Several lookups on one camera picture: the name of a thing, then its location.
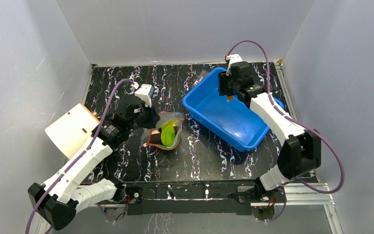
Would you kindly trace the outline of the blue plastic bin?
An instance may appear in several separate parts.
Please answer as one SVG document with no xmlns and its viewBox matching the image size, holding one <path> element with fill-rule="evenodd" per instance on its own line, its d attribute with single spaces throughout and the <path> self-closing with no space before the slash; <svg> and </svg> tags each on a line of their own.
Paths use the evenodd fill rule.
<svg viewBox="0 0 374 234">
<path fill-rule="evenodd" d="M 219 96 L 219 73 L 225 71 L 211 70 L 184 96 L 183 105 L 193 119 L 239 152 L 256 149 L 270 128 L 237 98 L 228 102 Z"/>
</svg>

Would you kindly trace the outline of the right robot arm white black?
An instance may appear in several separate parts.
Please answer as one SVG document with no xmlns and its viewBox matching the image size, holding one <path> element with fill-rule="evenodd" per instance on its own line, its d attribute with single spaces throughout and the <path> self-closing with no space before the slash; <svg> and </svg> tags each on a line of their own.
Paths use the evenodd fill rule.
<svg viewBox="0 0 374 234">
<path fill-rule="evenodd" d="M 233 63 L 219 73 L 218 82 L 220 96 L 237 97 L 264 121 L 281 143 L 277 164 L 256 178 L 253 188 L 229 194 L 229 198 L 267 202 L 284 185 L 320 166 L 320 138 L 293 122 L 264 86 L 255 81 L 255 70 L 248 62 Z"/>
</svg>

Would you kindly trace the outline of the clear zip bag orange zipper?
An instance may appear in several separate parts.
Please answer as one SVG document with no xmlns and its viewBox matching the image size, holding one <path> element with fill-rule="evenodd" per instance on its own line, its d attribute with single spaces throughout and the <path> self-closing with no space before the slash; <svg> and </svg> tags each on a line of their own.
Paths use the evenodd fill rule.
<svg viewBox="0 0 374 234">
<path fill-rule="evenodd" d="M 179 112 L 160 112 L 156 127 L 143 129 L 141 145 L 153 146 L 162 150 L 173 150 L 181 140 L 184 114 Z"/>
</svg>

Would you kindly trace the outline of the green toy leaf vegetable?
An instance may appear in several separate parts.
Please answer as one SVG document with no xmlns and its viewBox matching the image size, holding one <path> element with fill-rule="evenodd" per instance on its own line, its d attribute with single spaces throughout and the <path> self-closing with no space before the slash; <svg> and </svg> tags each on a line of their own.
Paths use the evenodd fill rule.
<svg viewBox="0 0 374 234">
<path fill-rule="evenodd" d="M 175 140 L 176 126 L 166 125 L 161 128 L 161 140 L 165 146 L 171 146 Z"/>
</svg>

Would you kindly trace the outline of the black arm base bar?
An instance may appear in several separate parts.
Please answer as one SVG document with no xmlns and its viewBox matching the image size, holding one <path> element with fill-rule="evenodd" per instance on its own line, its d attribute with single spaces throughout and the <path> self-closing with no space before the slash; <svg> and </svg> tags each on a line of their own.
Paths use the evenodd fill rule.
<svg viewBox="0 0 374 234">
<path fill-rule="evenodd" d="M 258 197 L 254 180 L 156 181 L 128 183 L 129 215 L 159 213 L 252 215 L 284 201 L 273 190 Z"/>
</svg>

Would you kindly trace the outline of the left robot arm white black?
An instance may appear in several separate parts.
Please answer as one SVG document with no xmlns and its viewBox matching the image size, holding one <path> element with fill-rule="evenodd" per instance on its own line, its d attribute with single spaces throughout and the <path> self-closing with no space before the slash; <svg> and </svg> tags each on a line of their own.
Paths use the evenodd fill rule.
<svg viewBox="0 0 374 234">
<path fill-rule="evenodd" d="M 137 128 L 152 128 L 159 120 L 151 98 L 130 95 L 120 100 L 113 114 L 98 120 L 79 103 L 46 128 L 45 132 L 68 162 L 45 182 L 32 184 L 28 195 L 33 212 L 53 229 L 61 230 L 80 211 L 104 200 L 122 202 L 124 183 L 117 178 L 103 179 L 80 188 L 86 176 Z"/>
</svg>

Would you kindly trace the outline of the purple toy eggplant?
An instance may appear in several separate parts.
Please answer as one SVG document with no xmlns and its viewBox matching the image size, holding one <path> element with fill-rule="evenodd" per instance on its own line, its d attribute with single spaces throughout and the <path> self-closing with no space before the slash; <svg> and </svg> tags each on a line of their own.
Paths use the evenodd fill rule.
<svg viewBox="0 0 374 234">
<path fill-rule="evenodd" d="M 161 133 L 152 134 L 149 143 L 162 145 Z"/>
</svg>

